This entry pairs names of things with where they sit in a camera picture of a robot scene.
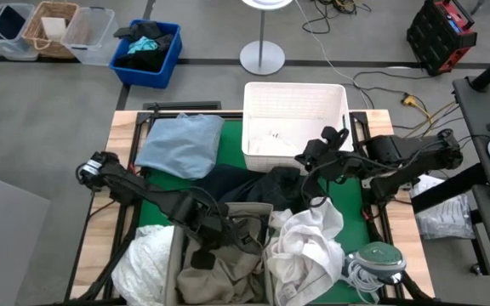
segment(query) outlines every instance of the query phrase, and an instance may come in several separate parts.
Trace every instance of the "basket handle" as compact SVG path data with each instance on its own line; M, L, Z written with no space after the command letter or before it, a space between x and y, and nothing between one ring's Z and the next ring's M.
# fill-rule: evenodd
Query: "basket handle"
M47 44L46 44L44 47L40 47L40 48L39 48L39 46L37 46L37 41L38 41L38 39L34 39L34 40L33 40L33 47L34 47L34 48L35 48L37 51L41 51L41 50L44 50L44 49L46 49L46 48L50 47L50 43L52 43L52 41L50 41L50 40L49 40L49 41L48 41L48 43L47 43Z

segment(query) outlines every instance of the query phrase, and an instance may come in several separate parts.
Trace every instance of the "folded blue cloth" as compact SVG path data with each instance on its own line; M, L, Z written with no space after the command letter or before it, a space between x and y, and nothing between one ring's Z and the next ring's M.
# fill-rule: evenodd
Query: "folded blue cloth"
M202 179L217 162L224 122L213 115L179 114L174 119L157 119L135 165L182 179Z
M153 39L142 37L137 42L129 44L128 54L134 54L136 51L156 50L157 48L158 44Z

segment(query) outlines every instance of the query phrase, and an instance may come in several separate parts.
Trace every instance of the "wooden table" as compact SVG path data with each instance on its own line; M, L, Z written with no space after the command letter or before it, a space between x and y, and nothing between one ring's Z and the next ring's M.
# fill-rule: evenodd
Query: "wooden table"
M390 116L387 110L365 110L371 136L393 134ZM134 134L135 118L138 111L123 110L115 112L111 124L111 132L106 150L118 154L120 161L126 167L129 150ZM401 191L397 198L409 201L407 192ZM111 200L108 194L97 195L94 198L92 211L102 207ZM430 273L424 258L423 245L411 205L393 201L387 208L390 232L394 245L400 249L407 260L407 269L411 278L426 294L434 297L434 289ZM84 236L81 255L79 258L75 280L71 289L71 298L77 298L90 287L109 261L111 246L117 223L118 205L113 205L97 213L88 223Z

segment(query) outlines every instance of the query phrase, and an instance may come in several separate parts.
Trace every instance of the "gray floor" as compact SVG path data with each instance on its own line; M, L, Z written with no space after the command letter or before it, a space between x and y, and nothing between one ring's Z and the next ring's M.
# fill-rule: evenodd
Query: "gray floor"
M151 15L151 0L75 2L115 10L120 26ZM466 8L474 2L462 1ZM315 16L312 3L305 0L300 3L308 16ZM372 6L372 13L361 11L357 16L340 16L331 20L334 32L320 36L329 59L414 61L402 31L409 26L422 1L365 0L365 3ZM152 17L182 26L184 49L180 57L184 59L236 59L241 47L258 36L258 12L238 0L201 3L157 0ZM266 17L266 37L279 43L288 59L322 59L309 34L300 29L303 17L295 3ZM480 32L478 46L464 61L490 62L490 0L476 15L475 28ZM360 71L379 70L338 69L350 77ZM418 70L390 71L406 76L424 75ZM435 111L453 100L453 79L478 73L455 70L418 81L364 75L357 81L363 87L387 87L418 95L430 111ZM139 110L144 103L155 101L220 100L225 109L241 109L243 87L252 81L349 82L331 68L323 67L286 66L273 76L258 77L238 65L178 65L165 90L131 87L125 108ZM73 171L84 158L104 148L120 93L121 83L106 68L0 63L0 179L53 203L21 286L20 305L49 303L64 296L89 198L88 192L76 183ZM366 107L355 89L348 87L347 93L350 108ZM380 91L370 94L376 108L390 110L394 124L412 126L423 120L416 110L400 105L400 94ZM461 116L455 111L447 120ZM453 129L458 139L468 135L462 120L447 127ZM397 129L396 132L404 135L406 131ZM477 161L472 144L464 148L464 156L462 167ZM450 175L456 172L447 171ZM485 238L482 229L479 234ZM468 267L476 261L468 241L424 241L424 249L439 298L490 305L490 276L475 277L468 273Z

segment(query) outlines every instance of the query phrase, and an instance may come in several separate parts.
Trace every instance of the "white cable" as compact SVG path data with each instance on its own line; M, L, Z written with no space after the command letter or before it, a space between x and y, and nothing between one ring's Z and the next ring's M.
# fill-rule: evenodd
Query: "white cable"
M342 77L345 77L347 79L350 79L353 84L355 84L355 86L358 87L358 91L361 93L361 96L362 96L362 99L364 100L364 104L366 105L366 108L369 109L370 108L370 105L368 104L368 102L366 101L366 97L364 96L364 92L362 91L362 89L360 89L360 86L358 86L358 83L355 82L355 80L353 80L352 77L350 76L346 76L345 74L339 72L333 65L332 63L330 62L330 60L328 60L328 57L327 57L327 53L326 51L324 50L324 45L322 44L322 42L319 40L319 38L316 37L315 33L313 33L313 28L311 27L311 24L310 24L310 21L307 19L307 16L305 15L304 13L304 10L302 9L302 6L299 5L299 2L298 0L294 0L296 2L296 4L298 4L298 8L300 10L300 12L302 12L302 15L304 16L304 19L305 19L305 22L307 23L307 26L309 27L309 29L311 29L310 33L311 35L313 35L313 38L315 38L315 40L321 45L321 50L322 50L322 55L324 55L324 59L327 61L327 63L330 65L330 67L332 67L332 69L334 71L336 71L336 73L338 73L339 75L341 75Z
M348 277L341 275L341 279L356 288L356 293L358 293L358 296L364 303L371 304L362 296L362 292L370 293L374 302L379 302L379 296L376 291L385 284L380 282L376 276L363 269L356 259L351 261L347 266L347 275Z

